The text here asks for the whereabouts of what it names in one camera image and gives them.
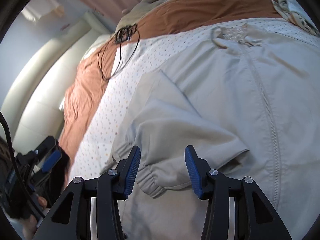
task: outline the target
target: jacket zipper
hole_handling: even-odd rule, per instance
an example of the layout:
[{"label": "jacket zipper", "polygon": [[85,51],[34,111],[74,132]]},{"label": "jacket zipper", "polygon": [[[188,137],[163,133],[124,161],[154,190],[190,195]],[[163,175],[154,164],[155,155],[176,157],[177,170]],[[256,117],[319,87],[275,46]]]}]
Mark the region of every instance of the jacket zipper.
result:
[{"label": "jacket zipper", "polygon": [[272,205],[273,207],[276,209],[278,207],[279,204],[279,196],[280,196],[280,180],[281,180],[281,176],[280,176],[280,169],[281,169],[281,159],[280,159],[280,150],[279,150],[279,138],[278,138],[278,133],[276,130],[276,124],[275,124],[275,120],[273,118],[273,114],[272,114],[272,110],[271,110],[271,106],[270,106],[270,102],[267,96],[267,93],[263,87],[263,83],[262,80],[260,78],[260,75],[254,65],[254,62],[252,61],[249,53],[246,51],[246,49],[243,46],[246,45],[242,45],[239,44],[242,52],[245,55],[245,58],[247,60],[247,63],[249,65],[249,68],[252,72],[252,75],[254,77],[254,80],[256,82],[256,85],[259,89],[261,98],[262,98],[262,102],[264,104],[264,108],[265,108],[265,112],[266,112],[266,116],[267,116],[267,120],[269,123],[269,127],[270,127],[270,133],[271,133],[271,141],[272,141],[272,150],[273,150],[273,157],[274,157],[274,167],[273,167],[273,176],[274,176],[274,185],[273,185],[273,198],[272,198]]}]

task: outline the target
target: white wall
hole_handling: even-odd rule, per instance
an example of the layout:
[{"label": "white wall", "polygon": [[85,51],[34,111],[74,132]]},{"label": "white wall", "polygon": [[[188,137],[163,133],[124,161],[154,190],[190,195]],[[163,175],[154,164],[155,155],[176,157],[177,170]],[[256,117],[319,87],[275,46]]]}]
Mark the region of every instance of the white wall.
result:
[{"label": "white wall", "polygon": [[[0,107],[13,81],[28,60],[64,26],[73,25],[89,10],[79,0],[57,1],[64,7],[63,17],[51,13],[34,23],[19,14],[0,43]],[[107,19],[103,23],[109,29],[114,28],[114,24]]]}]

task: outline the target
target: patterned fabric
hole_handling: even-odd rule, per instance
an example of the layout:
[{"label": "patterned fabric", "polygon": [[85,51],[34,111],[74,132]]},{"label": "patterned fabric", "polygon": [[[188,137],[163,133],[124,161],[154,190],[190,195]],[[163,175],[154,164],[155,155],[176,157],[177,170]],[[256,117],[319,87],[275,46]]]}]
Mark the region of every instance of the patterned fabric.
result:
[{"label": "patterned fabric", "polygon": [[291,22],[306,32],[310,33],[311,35],[315,35],[320,37],[319,31],[310,23],[307,19],[305,19],[302,15],[298,12],[291,10],[288,6],[287,0],[278,0],[272,1],[273,7],[281,15],[283,19],[286,19],[288,22]]},{"label": "patterned fabric", "polygon": [[[190,45],[207,38],[216,26],[240,27],[245,23],[250,23],[270,32],[281,33],[320,48],[320,38],[305,32],[284,19],[274,18],[237,20],[204,26],[188,32],[141,40],[127,67],[110,80],[97,112],[81,142],[70,171],[69,180],[76,176],[81,176],[84,179],[99,176],[109,158],[118,127],[124,119],[132,95],[144,73],[155,70],[163,62]],[[135,47],[136,43],[130,43],[121,48],[121,56],[124,62],[132,55]],[[118,62],[119,50],[116,54],[113,69],[117,67]]]}]

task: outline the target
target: wire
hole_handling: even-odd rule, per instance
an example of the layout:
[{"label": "wire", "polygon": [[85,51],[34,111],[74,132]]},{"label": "wire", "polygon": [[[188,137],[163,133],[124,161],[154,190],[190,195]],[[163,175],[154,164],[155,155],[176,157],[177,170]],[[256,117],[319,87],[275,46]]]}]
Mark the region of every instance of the wire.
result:
[{"label": "wire", "polygon": [[[123,64],[123,59],[122,59],[122,55],[121,55],[121,46],[122,46],[122,43],[124,41],[129,41],[132,36],[135,34],[135,33],[138,33],[138,41],[137,41],[137,45],[136,47],[134,48],[131,56],[129,57],[129,59]],[[120,58],[119,58],[119,63],[118,63],[118,66],[116,67],[114,73],[110,76],[110,77],[106,77],[103,73],[103,69],[102,69],[102,65],[103,65],[103,56],[106,52],[106,49],[107,49],[107,46],[108,44],[110,43],[110,41],[105,44],[98,52],[98,67],[99,67],[99,70],[101,72],[101,77],[104,81],[109,81],[111,78],[117,76],[118,74],[121,73],[122,70],[124,70],[124,68],[127,66],[127,64],[129,63],[129,61],[131,60],[133,54],[136,52],[137,50],[137,47],[138,47],[138,44],[140,42],[140,32],[138,31],[138,26],[137,24],[134,24],[134,25],[127,25],[126,27],[123,27],[121,28],[120,30],[117,31],[116,35],[115,35],[115,44],[120,44],[120,47],[119,47],[119,54],[120,54]]]},{"label": "wire", "polygon": [[33,205],[33,207],[36,209],[36,211],[44,218],[44,214],[42,213],[42,211],[37,207],[37,205],[33,202],[33,200],[31,199],[31,196],[26,188],[26,186],[23,183],[23,180],[21,178],[18,166],[16,164],[16,160],[14,157],[14,153],[13,153],[13,148],[12,148],[12,141],[11,141],[11,135],[10,135],[10,131],[9,131],[9,126],[6,122],[6,120],[4,119],[4,116],[2,115],[2,113],[0,112],[0,123],[3,127],[4,133],[5,133],[5,137],[7,140],[7,145],[8,145],[8,149],[9,149],[9,154],[10,154],[10,158],[11,158],[11,162],[12,162],[12,166],[13,169],[16,173],[18,182],[20,184],[20,187],[24,193],[24,195],[26,196],[27,200]]}]

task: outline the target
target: hand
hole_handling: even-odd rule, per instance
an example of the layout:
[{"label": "hand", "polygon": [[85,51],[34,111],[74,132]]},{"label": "hand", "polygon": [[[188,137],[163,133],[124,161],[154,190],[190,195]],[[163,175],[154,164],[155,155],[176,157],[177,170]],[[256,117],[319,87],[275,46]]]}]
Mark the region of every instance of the hand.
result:
[{"label": "hand", "polygon": [[[38,197],[38,202],[43,209],[47,207],[47,201],[43,197]],[[26,220],[21,221],[23,225],[22,233],[26,240],[32,240],[33,236],[37,231],[37,219],[34,215],[30,215],[30,217]]]}]

